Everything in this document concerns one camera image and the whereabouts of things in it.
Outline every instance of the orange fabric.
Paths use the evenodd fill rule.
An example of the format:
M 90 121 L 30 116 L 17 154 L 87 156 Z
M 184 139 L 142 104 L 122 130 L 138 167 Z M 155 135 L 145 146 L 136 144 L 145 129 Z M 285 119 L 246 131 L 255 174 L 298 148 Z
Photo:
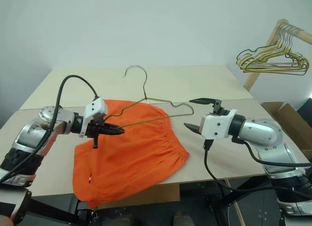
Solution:
M 133 102 L 105 100 L 109 114 L 120 113 Z M 167 116 L 160 108 L 139 103 L 107 122 L 126 125 Z M 73 186 L 78 199 L 89 207 L 109 203 L 145 190 L 181 168 L 189 153 L 174 135 L 170 119 L 125 127 L 117 136 L 100 135 L 75 149 Z

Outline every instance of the person's foot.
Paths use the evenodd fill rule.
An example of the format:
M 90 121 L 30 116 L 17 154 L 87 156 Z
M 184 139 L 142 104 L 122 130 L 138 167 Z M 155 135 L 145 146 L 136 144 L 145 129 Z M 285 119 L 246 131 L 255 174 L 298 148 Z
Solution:
M 134 226 L 132 215 L 123 215 L 114 219 L 110 226 Z
M 195 226 L 195 224 L 189 215 L 179 211 L 174 215 L 173 226 Z

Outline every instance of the wooden table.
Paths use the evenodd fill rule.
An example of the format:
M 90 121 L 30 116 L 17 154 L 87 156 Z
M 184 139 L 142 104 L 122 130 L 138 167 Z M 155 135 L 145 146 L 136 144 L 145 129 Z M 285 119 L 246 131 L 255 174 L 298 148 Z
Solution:
M 125 68 L 53 70 L 0 130 L 2 142 L 0 160 L 10 149 L 19 130 L 37 116 L 38 108 L 55 104 L 59 84 L 67 75 L 83 76 L 104 99 L 133 101 L 141 99 L 143 97 L 144 73 L 139 69 L 132 69 L 126 78 L 122 78 L 124 70 Z M 226 109 L 237 109 L 239 114 L 246 117 L 270 118 L 270 115 L 238 83 L 224 65 L 154 67 L 146 68 L 146 70 L 148 72 L 146 91 L 149 97 L 168 99 L 174 102 L 187 102 L 200 97 L 216 98 L 223 100 L 222 105 Z M 83 114 L 84 106 L 92 99 L 93 95 L 90 89 L 83 82 L 70 79 L 64 87 L 61 105 Z M 184 110 L 182 107 L 172 108 L 169 104 L 156 104 L 156 106 L 164 109 L 169 115 L 183 113 Z M 212 180 L 203 165 L 204 139 L 183 125 L 184 122 L 199 124 L 201 117 L 210 113 L 212 107 L 198 104 L 192 104 L 192 106 L 195 110 L 194 115 L 171 119 L 175 135 L 190 156 L 184 167 L 160 183 L 160 186 L 164 184 L 178 186 L 179 183 Z M 74 149 L 77 144 L 86 140 L 88 138 L 78 138 L 77 134 L 58 136 L 57 141 L 36 172 L 37 177 L 34 183 L 29 188 L 33 192 L 33 196 L 73 193 Z M 286 135 L 285 141 L 290 149 L 298 154 L 300 161 L 305 162 L 306 158 Z M 220 179 L 265 174 L 262 166 L 251 159 L 246 147 L 234 144 L 230 139 L 214 142 L 209 153 L 208 165 L 215 176 Z

